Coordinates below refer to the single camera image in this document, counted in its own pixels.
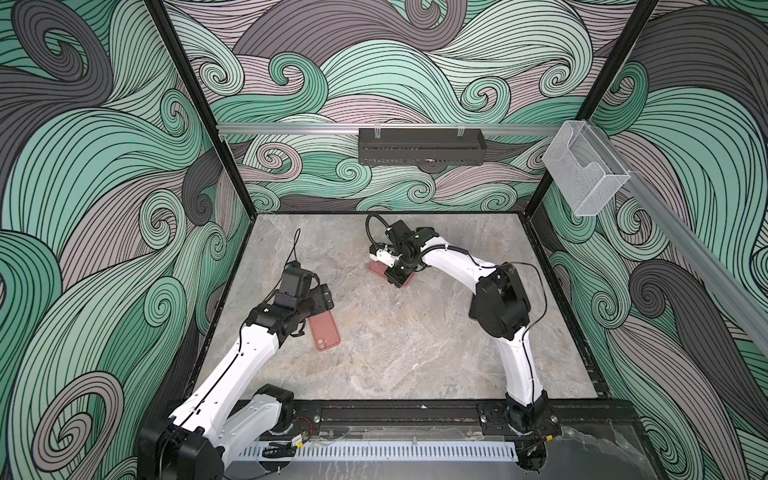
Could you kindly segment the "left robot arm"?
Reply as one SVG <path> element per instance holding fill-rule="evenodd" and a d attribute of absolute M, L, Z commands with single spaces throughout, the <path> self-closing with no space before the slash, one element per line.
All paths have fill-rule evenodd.
<path fill-rule="evenodd" d="M 228 353 L 210 376 L 170 415 L 140 431 L 138 478 L 221 479 L 263 433 L 289 429 L 291 392 L 267 385 L 236 406 L 259 370 L 307 320 L 334 307 L 327 285 L 299 261 L 285 264 L 272 293 L 254 307 Z"/>

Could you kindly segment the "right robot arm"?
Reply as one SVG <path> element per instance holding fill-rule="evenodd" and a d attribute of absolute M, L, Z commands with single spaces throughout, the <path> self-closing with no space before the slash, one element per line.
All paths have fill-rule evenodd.
<path fill-rule="evenodd" d="M 537 428 L 548 407 L 530 353 L 531 302 L 513 262 L 495 264 L 450 244 L 431 227 L 411 229 L 379 214 L 365 219 L 370 269 L 403 288 L 417 272 L 434 268 L 471 293 L 468 317 L 496 340 L 506 379 L 507 415 L 515 432 Z"/>

